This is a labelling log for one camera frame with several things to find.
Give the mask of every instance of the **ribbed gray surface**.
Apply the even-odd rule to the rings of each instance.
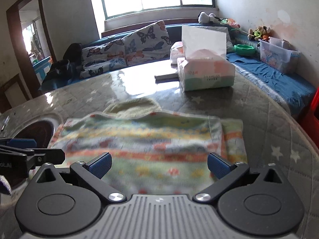
[[[22,239],[34,239],[25,234]],[[234,239],[250,238],[229,229],[209,205],[186,195],[133,195],[109,205],[102,218],[70,239]],[[287,235],[285,239],[297,238]]]

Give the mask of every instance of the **stuffed toy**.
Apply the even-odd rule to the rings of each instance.
[[[269,33],[270,33],[271,29],[270,27],[266,27],[266,26],[258,26],[258,29],[256,29],[255,31],[252,30],[251,28],[248,31],[248,39],[249,40],[255,40],[255,41],[259,41],[260,39],[265,38],[266,40],[269,40]]]
[[[221,24],[228,24],[229,26],[231,26],[233,28],[240,28],[240,25],[232,18],[222,20]]]
[[[215,14],[210,13],[209,15],[207,15],[205,12],[201,12],[198,16],[198,23],[200,24],[208,24],[210,22],[212,23],[220,23],[220,19],[218,17],[216,17]]]

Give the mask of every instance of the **blue bedsheet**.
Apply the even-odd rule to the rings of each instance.
[[[265,63],[252,58],[245,58],[236,53],[228,54],[229,62],[235,63],[242,69],[250,72],[269,88],[278,93],[289,106],[292,116],[298,116],[315,95],[316,88],[301,76],[283,74]]]

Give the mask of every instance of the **white tissue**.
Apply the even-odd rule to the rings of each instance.
[[[182,26],[186,60],[226,58],[226,33],[194,26]]]

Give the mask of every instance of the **blue gripper pad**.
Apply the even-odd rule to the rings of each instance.
[[[6,146],[15,148],[37,148],[37,142],[34,139],[10,139],[7,141]]]
[[[207,158],[208,169],[215,175],[216,178],[221,179],[232,171],[232,167],[227,163],[227,160],[220,159],[214,154],[210,153]]]
[[[94,176],[101,179],[112,167],[112,156],[107,153],[105,155],[101,155],[96,161],[87,163],[89,167],[89,172]]]

